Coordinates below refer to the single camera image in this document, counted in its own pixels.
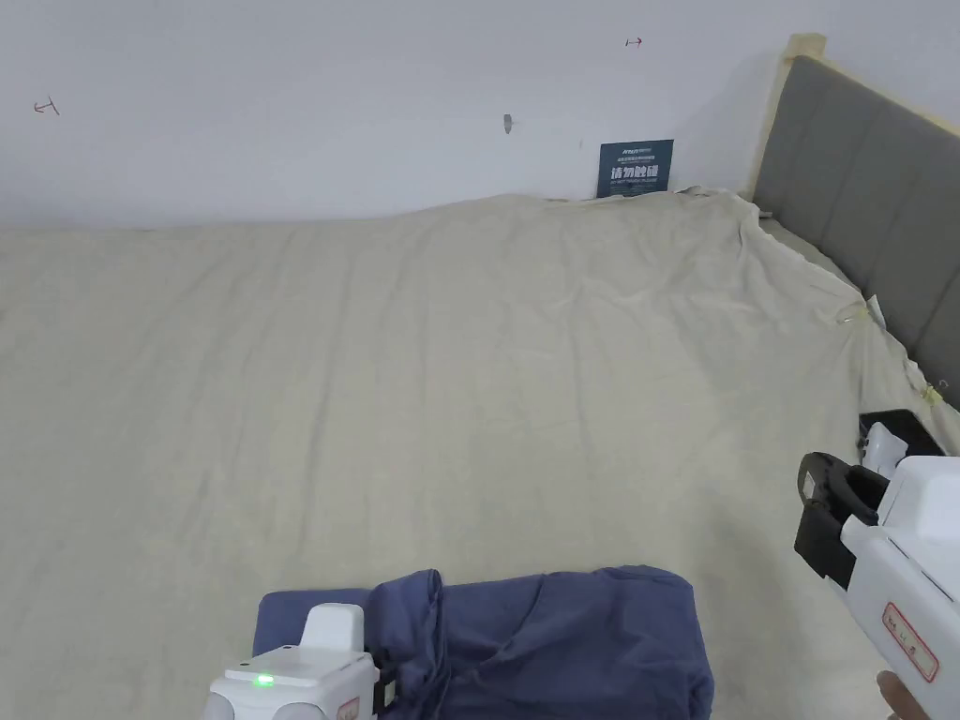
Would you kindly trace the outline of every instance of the folded blue fabric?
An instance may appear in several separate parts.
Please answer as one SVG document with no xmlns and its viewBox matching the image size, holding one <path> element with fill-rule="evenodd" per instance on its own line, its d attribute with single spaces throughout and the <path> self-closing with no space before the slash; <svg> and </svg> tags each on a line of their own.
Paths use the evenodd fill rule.
<svg viewBox="0 0 960 720">
<path fill-rule="evenodd" d="M 710 715 L 693 589 L 653 567 L 449 588 L 424 570 L 372 590 L 272 592 L 253 654 L 300 642 L 321 603 L 362 606 L 367 645 L 399 663 L 400 697 L 385 720 Z"/>
</svg>

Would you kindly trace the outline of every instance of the upholstered headboard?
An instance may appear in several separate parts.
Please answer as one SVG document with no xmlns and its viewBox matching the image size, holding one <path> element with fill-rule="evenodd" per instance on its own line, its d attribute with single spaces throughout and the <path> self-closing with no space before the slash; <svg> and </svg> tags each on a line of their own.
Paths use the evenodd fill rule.
<svg viewBox="0 0 960 720">
<path fill-rule="evenodd" d="M 877 295 L 887 328 L 960 407 L 960 137 L 798 57 L 754 202 Z"/>
</svg>

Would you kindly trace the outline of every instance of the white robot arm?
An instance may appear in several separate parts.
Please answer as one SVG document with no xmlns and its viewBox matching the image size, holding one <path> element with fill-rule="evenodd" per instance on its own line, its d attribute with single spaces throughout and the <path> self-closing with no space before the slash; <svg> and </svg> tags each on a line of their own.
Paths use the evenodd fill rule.
<svg viewBox="0 0 960 720">
<path fill-rule="evenodd" d="M 228 668 L 210 686 L 203 720 L 373 720 L 394 700 L 364 651 L 363 609 L 318 605 L 300 645 L 284 645 Z"/>
<path fill-rule="evenodd" d="M 911 456 L 889 481 L 804 458 L 795 548 L 932 720 L 960 708 L 960 458 Z"/>
</svg>

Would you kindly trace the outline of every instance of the finger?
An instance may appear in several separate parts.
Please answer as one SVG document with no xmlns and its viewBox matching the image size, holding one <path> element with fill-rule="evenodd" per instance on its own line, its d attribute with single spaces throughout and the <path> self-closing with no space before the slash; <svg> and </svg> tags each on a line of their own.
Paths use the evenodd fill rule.
<svg viewBox="0 0 960 720">
<path fill-rule="evenodd" d="M 876 684 L 887 705 L 901 720 L 930 720 L 917 699 L 894 673 L 884 670 L 876 676 Z"/>
</svg>

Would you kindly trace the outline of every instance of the dark blue sign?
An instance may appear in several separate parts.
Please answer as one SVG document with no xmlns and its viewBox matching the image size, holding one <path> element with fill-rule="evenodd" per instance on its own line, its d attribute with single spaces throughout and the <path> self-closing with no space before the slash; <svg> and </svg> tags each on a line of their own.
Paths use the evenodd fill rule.
<svg viewBox="0 0 960 720">
<path fill-rule="evenodd" d="M 673 140 L 601 145 L 597 197 L 643 195 L 666 190 L 672 158 Z"/>
</svg>

